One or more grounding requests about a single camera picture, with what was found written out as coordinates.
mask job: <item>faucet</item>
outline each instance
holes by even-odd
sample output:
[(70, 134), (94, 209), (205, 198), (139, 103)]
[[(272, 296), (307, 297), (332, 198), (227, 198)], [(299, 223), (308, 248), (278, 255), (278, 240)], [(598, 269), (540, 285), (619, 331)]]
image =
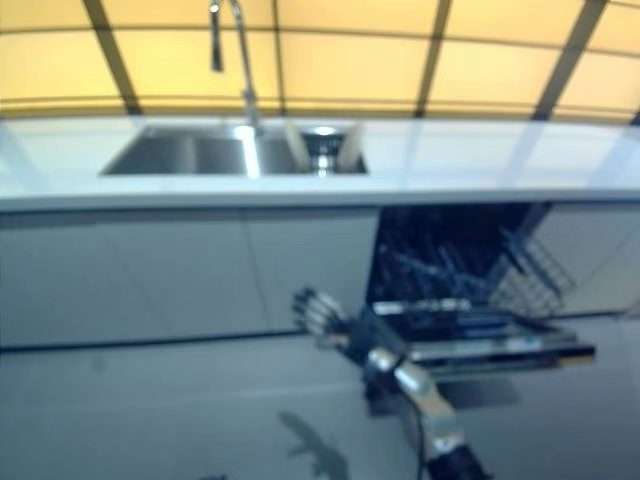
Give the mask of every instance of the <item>faucet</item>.
[[(245, 101), (245, 111), (249, 118), (249, 123), (253, 127), (254, 134), (259, 136), (262, 134), (260, 127), (260, 114), (256, 106), (256, 91), (253, 88), (253, 80), (251, 77), (251, 65), (249, 63), (249, 50), (247, 48), (247, 35), (244, 25), (244, 19), (242, 16), (242, 9), (238, 0), (229, 0), (231, 3), (231, 10), (233, 11), (233, 17), (236, 21), (236, 27), (238, 28), (238, 36), (240, 37), (240, 51), (242, 53), (242, 66), (244, 69), (244, 78), (246, 82), (246, 88), (242, 92), (242, 96)], [(222, 72), (222, 49), (220, 47), (220, 26), (218, 15), (220, 13), (220, 6), (222, 0), (211, 0), (209, 4), (209, 18), (211, 21), (211, 68), (214, 72)]]

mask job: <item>kitchen cabinet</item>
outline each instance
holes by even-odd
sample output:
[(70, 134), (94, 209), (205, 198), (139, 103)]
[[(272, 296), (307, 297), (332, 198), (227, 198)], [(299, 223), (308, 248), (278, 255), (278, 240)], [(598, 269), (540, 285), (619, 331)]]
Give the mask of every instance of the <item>kitchen cabinet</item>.
[(558, 313), (622, 311), (640, 296), (640, 228), (633, 204), (558, 204), (535, 238), (573, 279)]
[(237, 210), (10, 215), (2, 345), (263, 332)]
[(292, 295), (304, 286), (328, 293), (348, 312), (362, 308), (377, 209), (249, 210), (246, 220), (272, 330), (295, 328)]

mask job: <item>illuminated ceiling panel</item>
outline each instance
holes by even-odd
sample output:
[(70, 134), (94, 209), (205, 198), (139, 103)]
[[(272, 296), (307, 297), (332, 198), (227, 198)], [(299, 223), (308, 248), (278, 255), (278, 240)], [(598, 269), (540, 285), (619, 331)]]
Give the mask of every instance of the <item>illuminated ceiling panel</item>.
[(439, 104), (430, 103), (427, 106), (427, 111), (431, 116), (454, 116), (460, 117), (468, 115), (474, 117), (477, 115), (497, 114), (527, 117), (533, 113), (535, 105), (477, 105), (477, 104)]
[(455, 0), (446, 35), (561, 46), (582, 0)]
[(322, 113), (335, 113), (335, 112), (364, 112), (364, 113), (376, 113), (386, 112), (393, 114), (398, 112), (405, 114), (413, 113), (415, 110), (415, 102), (339, 102), (339, 101), (313, 101), (313, 100), (289, 100), (287, 102), (287, 108), (290, 111), (296, 110), (305, 112), (317, 112)]
[(637, 109), (640, 105), (640, 59), (584, 53), (558, 105)]
[(282, 27), (428, 34), (437, 4), (437, 0), (285, 0), (278, 13)]
[(427, 48), (427, 40), (284, 33), (285, 92), (338, 102), (414, 101)]
[(0, 30), (90, 28), (82, 0), (0, 0)]
[(556, 107), (553, 110), (554, 120), (585, 120), (594, 119), (612, 123), (628, 123), (635, 114), (634, 110), (611, 111), (611, 110), (589, 110), (584, 108)]
[(87, 111), (92, 115), (125, 115), (127, 112), (122, 100), (91, 100), (81, 102), (30, 102), (25, 104), (11, 104), (2, 110), (6, 118), (38, 117), (85, 117)]
[[(109, 22), (119, 26), (184, 26), (209, 25), (208, 0), (102, 0)], [(232, 25), (233, 15), (229, 2), (223, 2), (220, 23)], [(245, 24), (249, 27), (271, 27), (273, 12), (271, 0), (241, 2)]]
[(607, 5), (588, 48), (640, 54), (640, 8)]
[[(225, 67), (222, 73), (210, 68), (208, 32), (121, 31), (115, 36), (143, 107), (148, 101), (145, 96), (241, 98), (245, 86), (235, 32), (221, 34)], [(273, 34), (250, 33), (248, 43), (258, 96), (277, 97)]]
[(93, 32), (2, 37), (0, 97), (118, 97)]
[[(191, 110), (198, 113), (210, 111), (242, 110), (244, 101), (238, 98), (170, 98), (170, 97), (139, 97), (138, 101), (144, 112), (154, 111), (184, 111)], [(279, 108), (277, 99), (258, 99), (258, 107), (266, 110)]]
[(27, 99), (4, 101), (3, 107), (7, 110), (19, 110), (24, 108), (82, 108), (82, 107), (122, 107), (122, 98), (114, 97), (87, 97), (70, 98), (60, 97), (47, 100)]
[(558, 55), (540, 48), (445, 41), (431, 99), (535, 104)]

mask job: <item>countertop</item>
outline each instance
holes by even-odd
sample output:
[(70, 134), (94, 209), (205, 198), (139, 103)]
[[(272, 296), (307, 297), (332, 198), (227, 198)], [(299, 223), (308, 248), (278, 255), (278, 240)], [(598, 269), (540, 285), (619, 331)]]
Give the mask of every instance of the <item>countertop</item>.
[[(355, 120), (293, 121), (345, 126)], [(0, 211), (640, 200), (640, 128), (561, 123), (364, 120), (369, 174), (363, 176), (99, 175), (147, 125), (213, 128), (243, 122), (221, 117), (4, 120)]]

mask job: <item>stainless steel sink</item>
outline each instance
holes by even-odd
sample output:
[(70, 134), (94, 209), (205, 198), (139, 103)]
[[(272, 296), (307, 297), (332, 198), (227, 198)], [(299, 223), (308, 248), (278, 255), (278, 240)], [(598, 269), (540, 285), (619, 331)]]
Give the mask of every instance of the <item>stainless steel sink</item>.
[(312, 132), (295, 142), (283, 129), (147, 127), (102, 172), (103, 175), (227, 174), (257, 177), (271, 174), (366, 173), (358, 154), (347, 167), (337, 164), (345, 133)]

